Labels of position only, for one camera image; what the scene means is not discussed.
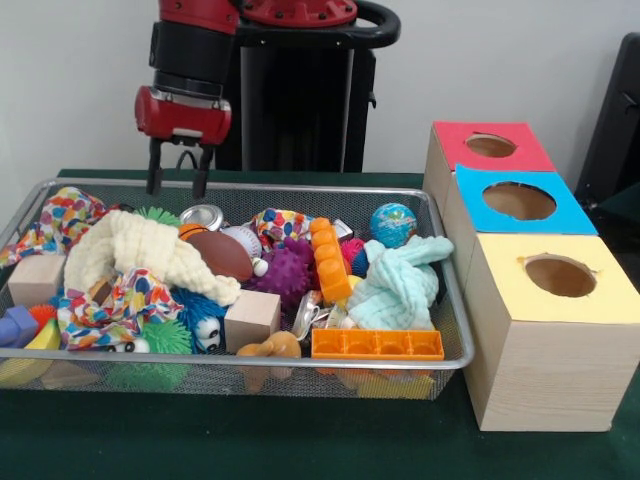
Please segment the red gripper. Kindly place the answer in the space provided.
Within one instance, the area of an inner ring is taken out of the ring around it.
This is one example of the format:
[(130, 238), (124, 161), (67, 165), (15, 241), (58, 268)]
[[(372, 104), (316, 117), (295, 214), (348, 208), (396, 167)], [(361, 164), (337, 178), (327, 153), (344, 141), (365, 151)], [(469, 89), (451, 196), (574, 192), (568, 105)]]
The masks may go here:
[(226, 100), (200, 107), (167, 100), (163, 92), (148, 86), (138, 89), (134, 113), (139, 132), (149, 139), (146, 193), (157, 195), (162, 183), (161, 147), (174, 137), (195, 139), (202, 153), (195, 171), (193, 196), (204, 197), (215, 147), (224, 142), (231, 128), (232, 111)]

